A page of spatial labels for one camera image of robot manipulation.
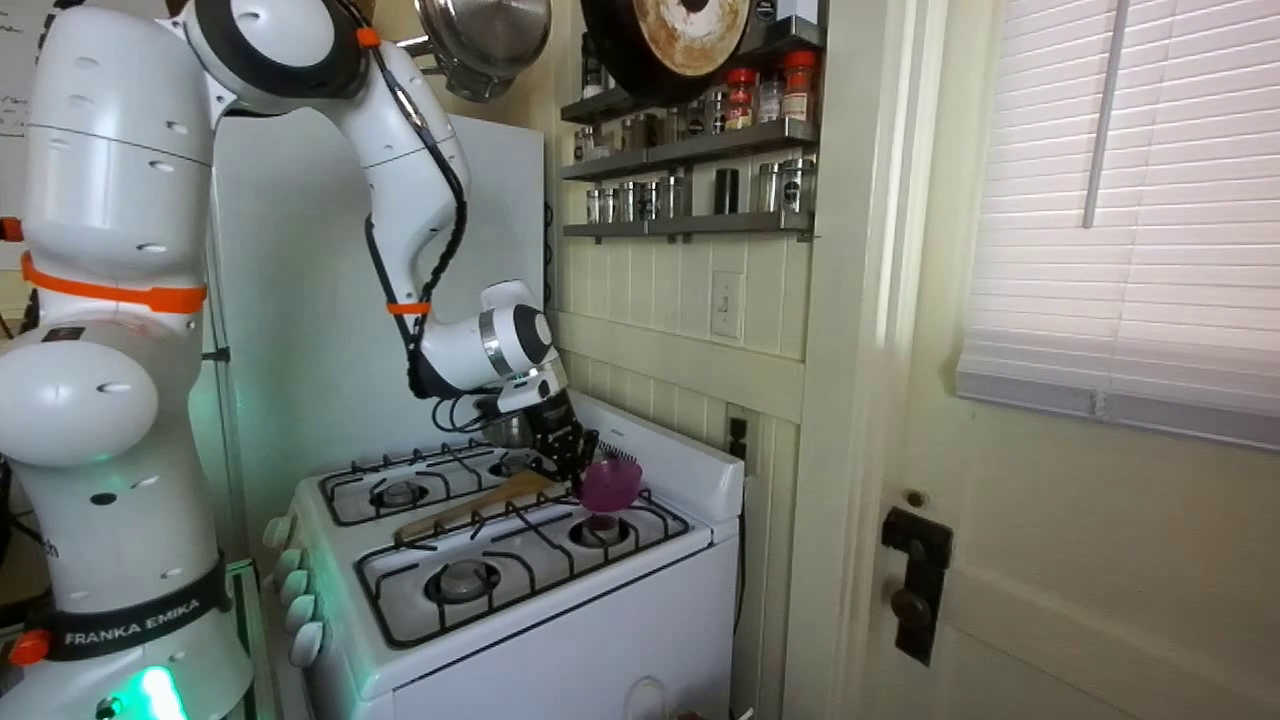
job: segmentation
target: gas stove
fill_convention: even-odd
[[[550,485],[401,544],[394,534],[535,467],[511,447],[354,459],[265,534],[280,643],[317,716],[729,716],[740,459],[577,395],[642,467],[607,517]]]

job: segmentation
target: door handle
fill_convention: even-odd
[[[894,618],[894,647],[927,665],[935,612],[944,604],[944,579],[952,564],[952,529],[891,508],[881,526],[881,544],[907,554],[904,584],[886,589],[886,607]]]

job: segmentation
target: window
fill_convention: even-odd
[[[959,395],[1280,447],[1274,0],[1007,0]]]

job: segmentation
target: white door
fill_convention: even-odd
[[[800,467],[806,487],[794,502],[783,716],[1274,720],[1280,456],[983,409],[948,389],[994,4],[907,0],[861,13],[884,22],[874,130],[901,150],[874,160],[886,170],[881,178],[901,178],[901,193],[870,193],[894,226],[874,242],[870,210],[865,264],[881,267],[865,277],[884,288],[865,294],[874,301],[861,317],[874,317],[881,338],[861,332],[853,356],[881,377],[849,394],[842,428],[857,444],[842,459],[857,480]],[[861,33],[833,4],[833,37],[842,23]],[[935,142],[933,170],[901,170],[922,132]],[[907,559],[881,549],[881,521],[907,508],[907,497],[922,502],[917,517],[952,529],[927,665],[894,653],[901,621],[884,602]],[[833,549],[833,529],[802,529],[825,517],[842,529],[842,549]]]

